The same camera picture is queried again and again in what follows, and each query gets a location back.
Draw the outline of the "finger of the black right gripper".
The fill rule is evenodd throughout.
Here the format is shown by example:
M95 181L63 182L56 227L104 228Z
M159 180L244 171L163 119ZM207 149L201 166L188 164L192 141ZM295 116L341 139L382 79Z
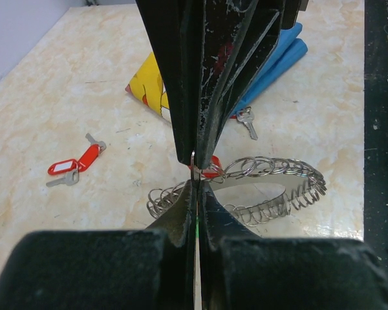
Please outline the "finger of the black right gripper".
M165 84L178 161L189 165L197 113L197 10L194 1L137 1Z

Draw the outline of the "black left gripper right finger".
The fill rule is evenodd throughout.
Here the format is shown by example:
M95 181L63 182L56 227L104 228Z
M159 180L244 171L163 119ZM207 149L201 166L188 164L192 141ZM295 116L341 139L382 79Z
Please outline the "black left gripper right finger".
M388 309L388 276L363 242L263 238L199 185L204 309Z

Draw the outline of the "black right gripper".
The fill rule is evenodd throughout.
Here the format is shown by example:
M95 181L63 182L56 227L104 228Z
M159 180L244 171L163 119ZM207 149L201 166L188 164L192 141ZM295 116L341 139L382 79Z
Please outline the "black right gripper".
M205 1L195 164L209 165L224 122L308 0Z

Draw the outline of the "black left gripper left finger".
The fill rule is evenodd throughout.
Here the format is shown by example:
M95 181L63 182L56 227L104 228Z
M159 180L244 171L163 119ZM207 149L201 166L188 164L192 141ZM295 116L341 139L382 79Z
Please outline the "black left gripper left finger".
M142 230L27 234L0 275L0 309L193 309L196 201L187 181Z

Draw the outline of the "steel key ring disc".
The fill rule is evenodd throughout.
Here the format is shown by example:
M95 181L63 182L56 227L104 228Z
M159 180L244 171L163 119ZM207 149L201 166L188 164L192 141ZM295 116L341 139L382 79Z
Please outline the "steel key ring disc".
M311 206L326 194L326 181L308 163L288 158L244 157L222 167L209 185L222 206L241 223L256 227Z

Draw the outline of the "green key tag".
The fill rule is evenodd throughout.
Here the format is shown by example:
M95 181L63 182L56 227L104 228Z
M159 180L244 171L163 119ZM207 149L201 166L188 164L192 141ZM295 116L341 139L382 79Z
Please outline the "green key tag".
M195 236L196 236L196 239L199 238L199 215L198 213L196 214L196 226L195 226Z

